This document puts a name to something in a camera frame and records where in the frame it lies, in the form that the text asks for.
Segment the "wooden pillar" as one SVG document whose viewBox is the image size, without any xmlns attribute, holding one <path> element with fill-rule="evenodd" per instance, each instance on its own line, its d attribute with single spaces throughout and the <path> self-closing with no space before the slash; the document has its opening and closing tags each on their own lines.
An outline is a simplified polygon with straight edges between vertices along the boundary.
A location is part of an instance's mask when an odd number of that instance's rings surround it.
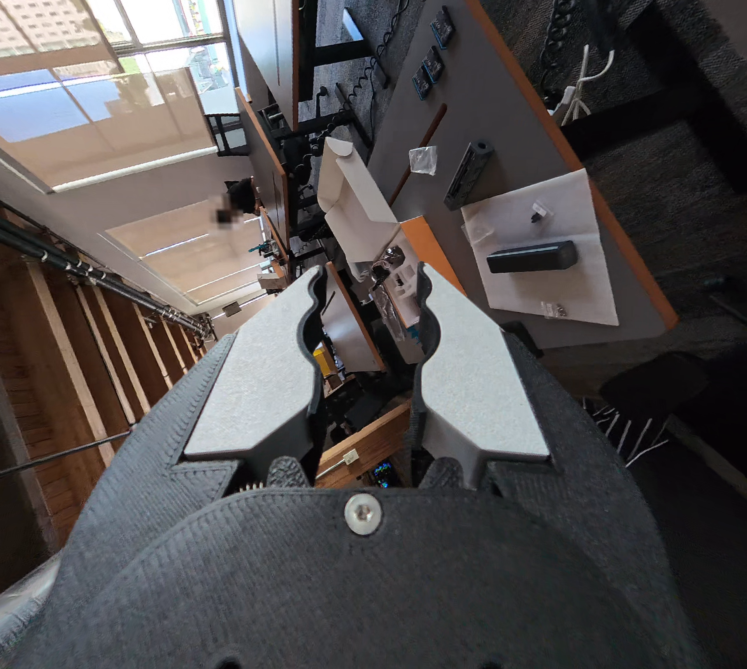
<svg viewBox="0 0 747 669">
<path fill-rule="evenodd" d="M 361 477 L 403 447 L 409 428 L 411 401 L 407 399 L 322 453 L 314 487 L 341 489 L 360 485 Z"/>
</svg>

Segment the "black slotted cylinder part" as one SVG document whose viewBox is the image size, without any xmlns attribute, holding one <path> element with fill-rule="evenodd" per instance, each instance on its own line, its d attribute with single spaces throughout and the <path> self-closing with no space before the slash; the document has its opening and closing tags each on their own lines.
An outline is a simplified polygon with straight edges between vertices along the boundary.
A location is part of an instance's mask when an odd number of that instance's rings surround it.
<svg viewBox="0 0 747 669">
<path fill-rule="evenodd" d="M 470 142 L 444 195 L 443 202 L 449 211 L 458 210 L 466 204 L 493 153 L 493 146 L 487 140 Z"/>
</svg>

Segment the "black ceiling pipes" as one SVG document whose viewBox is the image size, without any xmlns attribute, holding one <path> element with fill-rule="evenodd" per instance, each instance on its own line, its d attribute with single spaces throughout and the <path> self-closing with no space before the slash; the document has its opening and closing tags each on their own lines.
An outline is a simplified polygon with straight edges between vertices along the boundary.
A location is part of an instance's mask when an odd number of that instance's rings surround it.
<svg viewBox="0 0 747 669">
<path fill-rule="evenodd" d="M 90 287 L 113 292 L 127 301 L 155 313 L 167 322 L 193 332 L 202 340 L 215 339 L 214 329 L 209 319 L 191 317 L 171 305 L 153 299 L 148 293 L 139 291 L 117 278 L 115 272 L 108 272 L 84 261 L 82 254 L 60 248 L 56 243 L 69 244 L 61 236 L 46 226 L 24 215 L 4 201 L 1 203 L 1 243 L 14 251 L 31 258 L 33 262 L 46 264 L 65 273 L 76 281 Z"/>
</svg>

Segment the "neighbouring desk with orange edge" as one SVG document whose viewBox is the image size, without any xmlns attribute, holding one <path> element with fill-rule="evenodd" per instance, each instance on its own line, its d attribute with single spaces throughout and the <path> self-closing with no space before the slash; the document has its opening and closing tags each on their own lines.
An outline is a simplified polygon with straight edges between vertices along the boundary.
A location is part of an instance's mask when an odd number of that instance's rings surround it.
<svg viewBox="0 0 747 669">
<path fill-rule="evenodd" d="M 334 264 L 327 262 L 321 321 L 346 373 L 381 373 L 386 365 Z"/>
</svg>

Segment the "orange cardboard box white lid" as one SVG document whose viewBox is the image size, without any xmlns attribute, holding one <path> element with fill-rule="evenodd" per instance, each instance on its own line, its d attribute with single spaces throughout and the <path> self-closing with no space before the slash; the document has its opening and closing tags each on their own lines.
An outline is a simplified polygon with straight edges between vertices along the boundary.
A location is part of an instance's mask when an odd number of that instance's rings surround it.
<svg viewBox="0 0 747 669">
<path fill-rule="evenodd" d="M 384 305 L 393 308 L 404 328 L 416 326 L 420 319 L 416 298 L 419 263 L 430 264 L 465 294 L 425 217 L 397 222 L 351 142 L 325 139 L 317 200 L 351 276 L 367 291 L 374 285 L 375 264 L 384 260 L 388 249 L 397 246 L 401 250 L 403 263 L 382 265 L 387 277 L 374 295 L 386 297 Z"/>
</svg>

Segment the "person's striped shirt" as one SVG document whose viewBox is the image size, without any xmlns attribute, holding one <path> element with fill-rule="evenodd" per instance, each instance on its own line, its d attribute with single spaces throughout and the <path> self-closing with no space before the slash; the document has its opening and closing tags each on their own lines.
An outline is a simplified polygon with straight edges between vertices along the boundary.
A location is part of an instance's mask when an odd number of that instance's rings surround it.
<svg viewBox="0 0 747 669">
<path fill-rule="evenodd" d="M 610 441 L 626 468 L 669 441 L 667 425 L 671 414 L 652 415 L 642 420 L 586 396 L 580 399 L 580 405 Z"/>
</svg>

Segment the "black rectangular case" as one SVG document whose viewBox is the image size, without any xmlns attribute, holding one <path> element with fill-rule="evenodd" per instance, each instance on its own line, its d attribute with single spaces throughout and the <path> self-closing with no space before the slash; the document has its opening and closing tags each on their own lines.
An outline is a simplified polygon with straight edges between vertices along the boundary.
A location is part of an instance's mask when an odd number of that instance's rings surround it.
<svg viewBox="0 0 747 669">
<path fill-rule="evenodd" d="M 492 274 L 564 271 L 579 261 L 571 240 L 533 243 L 491 253 L 486 258 Z"/>
</svg>

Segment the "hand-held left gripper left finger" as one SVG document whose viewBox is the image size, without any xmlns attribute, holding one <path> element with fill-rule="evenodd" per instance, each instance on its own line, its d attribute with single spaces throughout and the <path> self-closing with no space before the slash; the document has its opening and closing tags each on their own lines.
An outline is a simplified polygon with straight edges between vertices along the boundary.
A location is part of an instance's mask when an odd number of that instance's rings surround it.
<svg viewBox="0 0 747 669">
<path fill-rule="evenodd" d="M 323 394 L 313 357 L 322 340 L 326 270 L 307 270 L 235 333 L 188 439 L 188 461 L 246 461 L 267 471 L 280 457 L 302 461 L 314 449 Z"/>
</svg>

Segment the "grey desk with orange edge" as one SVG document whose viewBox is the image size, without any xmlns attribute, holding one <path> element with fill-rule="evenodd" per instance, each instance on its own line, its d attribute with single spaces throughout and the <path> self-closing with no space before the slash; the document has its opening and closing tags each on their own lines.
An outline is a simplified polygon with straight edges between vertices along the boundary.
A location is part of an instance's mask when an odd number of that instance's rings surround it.
<svg viewBox="0 0 747 669">
<path fill-rule="evenodd" d="M 412 78 L 431 46 L 431 21 L 446 6 L 456 33 L 441 50 L 444 73 L 424 101 Z M 656 338 L 678 317 L 629 236 L 592 186 L 620 324 L 603 326 L 545 319 L 489 308 L 459 211 L 443 204 L 448 184 L 471 141 L 494 148 L 469 201 L 507 193 L 582 168 L 582 162 L 479 0 L 426 0 L 409 52 L 368 163 L 368 170 L 399 220 L 425 217 L 468 298 L 502 324 L 518 320 L 541 349 Z M 438 149 L 434 176 L 409 170 L 409 150 Z"/>
</svg>

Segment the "white paper sheet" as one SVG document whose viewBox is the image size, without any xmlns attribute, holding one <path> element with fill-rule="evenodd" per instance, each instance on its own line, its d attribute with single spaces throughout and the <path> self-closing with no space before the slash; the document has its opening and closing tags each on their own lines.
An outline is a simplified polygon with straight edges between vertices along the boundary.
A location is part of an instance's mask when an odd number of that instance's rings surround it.
<svg viewBox="0 0 747 669">
<path fill-rule="evenodd" d="M 537 200 L 554 213 L 541 225 L 530 222 Z M 565 306 L 569 320 L 619 325 L 586 170 L 476 201 L 462 207 L 462 217 L 464 224 L 480 221 L 493 229 L 472 245 L 491 309 L 543 317 L 540 302 L 555 301 Z M 565 240 L 574 242 L 579 255 L 568 270 L 492 274 L 486 263 L 499 250 Z"/>
</svg>

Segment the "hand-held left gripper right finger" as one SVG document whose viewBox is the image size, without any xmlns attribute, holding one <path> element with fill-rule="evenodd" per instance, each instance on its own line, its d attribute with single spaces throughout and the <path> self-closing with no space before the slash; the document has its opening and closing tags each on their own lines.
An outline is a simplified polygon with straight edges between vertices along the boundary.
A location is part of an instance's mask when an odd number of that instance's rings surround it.
<svg viewBox="0 0 747 669">
<path fill-rule="evenodd" d="M 478 488 L 489 461 L 551 455 L 499 325 L 433 266 L 417 267 L 424 359 L 412 397 L 412 449 L 459 462 Z"/>
</svg>

